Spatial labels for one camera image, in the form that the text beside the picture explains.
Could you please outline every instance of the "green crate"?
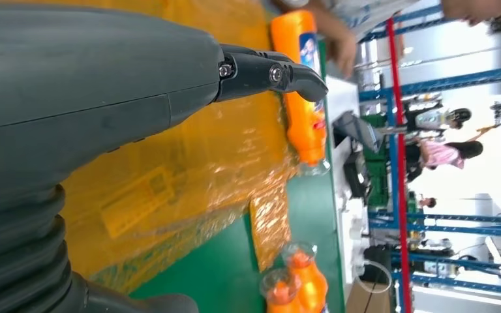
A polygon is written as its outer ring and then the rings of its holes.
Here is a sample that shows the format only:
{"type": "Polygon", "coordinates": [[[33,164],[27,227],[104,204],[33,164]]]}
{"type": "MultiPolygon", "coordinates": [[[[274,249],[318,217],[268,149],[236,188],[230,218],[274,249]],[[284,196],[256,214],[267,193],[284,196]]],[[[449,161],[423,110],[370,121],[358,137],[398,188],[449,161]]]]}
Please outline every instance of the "green crate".
{"type": "Polygon", "coordinates": [[[364,147],[364,159],[366,162],[387,162],[389,160],[389,149],[386,147],[386,141],[382,141],[379,153],[364,147]]]}
{"type": "Polygon", "coordinates": [[[387,162],[384,160],[366,161],[370,177],[387,177],[387,162]]]}
{"type": "Polygon", "coordinates": [[[370,177],[370,194],[368,197],[368,206],[386,207],[389,202],[389,188],[387,177],[370,177]]]}
{"type": "Polygon", "coordinates": [[[360,118],[370,123],[373,127],[385,127],[387,124],[387,117],[381,114],[362,115],[360,118]]]}

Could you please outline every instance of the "blue metal shelf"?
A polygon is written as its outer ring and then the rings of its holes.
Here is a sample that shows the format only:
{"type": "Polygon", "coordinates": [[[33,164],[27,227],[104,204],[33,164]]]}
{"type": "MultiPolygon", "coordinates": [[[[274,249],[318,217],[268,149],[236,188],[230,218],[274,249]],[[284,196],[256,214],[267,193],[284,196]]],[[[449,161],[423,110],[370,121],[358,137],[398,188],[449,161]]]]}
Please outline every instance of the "blue metal shelf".
{"type": "Polygon", "coordinates": [[[479,282],[465,282],[462,280],[455,280],[453,278],[439,278],[439,277],[412,275],[412,282],[441,284],[447,286],[471,288],[471,289],[501,293],[501,286],[482,284],[479,282]]]}
{"type": "MultiPolygon", "coordinates": [[[[398,252],[393,252],[393,261],[400,261],[400,254],[398,252]]],[[[456,266],[463,267],[484,267],[486,269],[501,269],[501,264],[489,263],[489,262],[481,262],[481,261],[468,261],[468,260],[454,260],[449,258],[441,258],[437,256],[426,256],[424,254],[409,254],[410,261],[427,261],[433,263],[445,263],[445,264],[454,264],[456,266]]]]}
{"type": "MultiPolygon", "coordinates": [[[[438,80],[429,80],[427,82],[402,85],[401,91],[403,96],[416,95],[418,93],[433,93],[448,89],[456,89],[497,82],[501,82],[501,68],[475,74],[460,75],[450,78],[440,78],[438,80]]],[[[388,97],[392,97],[391,88],[383,88],[377,91],[363,91],[360,93],[360,101],[371,101],[388,97]]]]}
{"type": "MultiPolygon", "coordinates": [[[[373,229],[385,229],[385,230],[394,230],[398,229],[398,226],[395,225],[393,221],[387,223],[375,223],[371,222],[369,224],[370,228],[373,229]]],[[[470,228],[470,227],[455,227],[455,226],[425,226],[425,225],[415,225],[415,224],[407,224],[408,230],[417,230],[417,231],[444,231],[449,233],[473,233],[477,235],[488,235],[488,236],[497,236],[501,237],[501,229],[500,228],[470,228]]]]}
{"type": "MultiPolygon", "coordinates": [[[[409,14],[403,14],[401,16],[394,17],[394,22],[404,22],[415,20],[419,18],[425,18],[427,16],[432,16],[433,14],[438,14],[441,11],[440,6],[434,6],[412,12],[409,14]]],[[[420,29],[425,29],[435,25],[442,25],[444,23],[452,22],[446,19],[431,20],[424,23],[417,23],[411,26],[403,27],[397,29],[395,33],[401,35],[407,32],[416,31],[420,29]]],[[[386,26],[386,23],[382,23],[379,27],[386,26]]],[[[362,42],[384,38],[387,36],[386,31],[377,31],[369,33],[362,42]]],[[[438,91],[444,91],[448,89],[456,89],[463,87],[470,87],[476,85],[483,85],[488,83],[501,82],[501,69],[489,70],[486,72],[479,72],[474,74],[467,74],[462,76],[441,78],[437,80],[431,80],[427,82],[411,83],[408,85],[401,86],[401,93],[403,96],[416,95],[422,93],[433,93],[438,91]]],[[[381,98],[387,99],[387,120],[389,125],[395,125],[395,116],[393,113],[393,91],[392,88],[384,88],[377,91],[365,91],[359,94],[359,100],[372,101],[381,98]]],[[[392,213],[369,213],[370,227],[372,229],[382,228],[382,229],[399,229],[400,223],[406,223],[410,231],[450,231],[450,232],[460,232],[460,233],[473,233],[479,235],[491,235],[491,236],[501,236],[501,217],[499,216],[469,216],[469,215],[424,215],[424,214],[407,214],[409,220],[399,220],[398,216],[398,198],[399,194],[396,186],[398,185],[398,168],[397,161],[399,156],[396,149],[396,141],[394,136],[390,136],[389,140],[389,155],[391,158],[391,184],[393,187],[393,212],[392,213]],[[492,223],[489,225],[475,226],[475,227],[454,227],[454,226],[424,226],[419,224],[412,224],[412,219],[414,220],[425,220],[425,219],[435,219],[435,220],[461,220],[461,221],[471,221],[471,222],[482,222],[482,223],[492,223]]],[[[490,273],[492,275],[500,275],[499,270],[501,269],[500,264],[484,263],[477,261],[467,261],[467,260],[453,260],[445,259],[440,257],[424,256],[418,254],[411,254],[409,260],[415,261],[431,261],[438,263],[451,263],[457,266],[464,266],[469,269],[476,271],[482,271],[490,273]]],[[[401,281],[402,275],[400,272],[393,273],[393,278],[395,280],[401,281]]],[[[442,277],[431,277],[431,276],[420,276],[412,275],[412,282],[419,283],[432,283],[432,284],[443,284],[448,286],[456,286],[463,288],[472,288],[477,290],[493,291],[501,293],[501,286],[494,286],[489,284],[482,284],[477,282],[465,282],[460,280],[455,280],[452,278],[442,278],[442,277]]],[[[404,292],[408,292],[408,286],[400,286],[398,288],[399,302],[402,303],[404,299],[404,292]]]]}
{"type": "MultiPolygon", "coordinates": [[[[395,35],[398,36],[398,35],[402,35],[405,33],[410,33],[412,31],[419,31],[422,29],[426,29],[426,28],[430,28],[433,26],[442,25],[442,24],[446,24],[446,23],[450,23],[450,22],[454,22],[454,20],[440,18],[438,20],[428,21],[428,22],[424,22],[424,23],[418,23],[415,25],[406,26],[406,27],[396,29],[395,35]]],[[[372,41],[375,39],[381,39],[381,38],[385,38],[385,37],[387,37],[387,31],[374,31],[372,33],[365,35],[364,38],[362,38],[362,40],[360,40],[360,43],[372,41]]]]}
{"type": "MultiPolygon", "coordinates": [[[[369,216],[392,216],[387,212],[370,212],[369,216]]],[[[445,215],[445,214],[421,214],[421,213],[408,213],[408,218],[423,218],[433,220],[463,220],[469,222],[493,222],[501,223],[501,216],[480,216],[480,215],[445,215]]]]}

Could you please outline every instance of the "screw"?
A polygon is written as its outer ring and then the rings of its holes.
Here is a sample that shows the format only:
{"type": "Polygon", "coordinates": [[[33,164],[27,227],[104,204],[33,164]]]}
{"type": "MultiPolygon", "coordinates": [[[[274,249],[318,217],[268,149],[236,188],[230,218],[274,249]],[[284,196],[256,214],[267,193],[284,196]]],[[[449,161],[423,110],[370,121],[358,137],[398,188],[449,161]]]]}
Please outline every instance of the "screw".
{"type": "Polygon", "coordinates": [[[233,72],[233,67],[229,64],[220,65],[220,77],[227,77],[233,72]]]}
{"type": "Polygon", "coordinates": [[[277,83],[281,80],[281,68],[279,67],[272,67],[269,70],[269,80],[277,83]]]}

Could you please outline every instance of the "hand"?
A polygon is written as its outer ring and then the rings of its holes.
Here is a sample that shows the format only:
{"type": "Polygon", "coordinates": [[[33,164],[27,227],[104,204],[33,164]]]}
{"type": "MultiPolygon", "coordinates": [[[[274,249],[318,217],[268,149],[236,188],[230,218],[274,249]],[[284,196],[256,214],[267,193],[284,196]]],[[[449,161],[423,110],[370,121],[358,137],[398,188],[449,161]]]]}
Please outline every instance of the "hand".
{"type": "Polygon", "coordinates": [[[480,132],[481,134],[484,134],[484,133],[488,132],[491,129],[493,129],[493,127],[489,126],[489,127],[479,128],[479,129],[477,129],[477,131],[480,132]]]}
{"type": "Polygon", "coordinates": [[[345,78],[352,76],[356,51],[356,36],[351,31],[345,31],[338,39],[331,42],[329,59],[337,64],[345,78]]]}

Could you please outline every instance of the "woman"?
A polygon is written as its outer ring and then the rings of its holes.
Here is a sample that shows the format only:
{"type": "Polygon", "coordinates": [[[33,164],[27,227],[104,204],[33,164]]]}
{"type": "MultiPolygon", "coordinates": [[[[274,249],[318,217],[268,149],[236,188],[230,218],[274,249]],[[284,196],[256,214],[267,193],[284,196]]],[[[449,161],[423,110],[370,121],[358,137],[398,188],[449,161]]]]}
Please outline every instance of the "woman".
{"type": "Polygon", "coordinates": [[[406,146],[406,161],[419,162],[421,167],[452,165],[464,168],[464,161],[483,152],[483,144],[474,138],[467,142],[439,143],[418,140],[417,144],[406,146]]]}

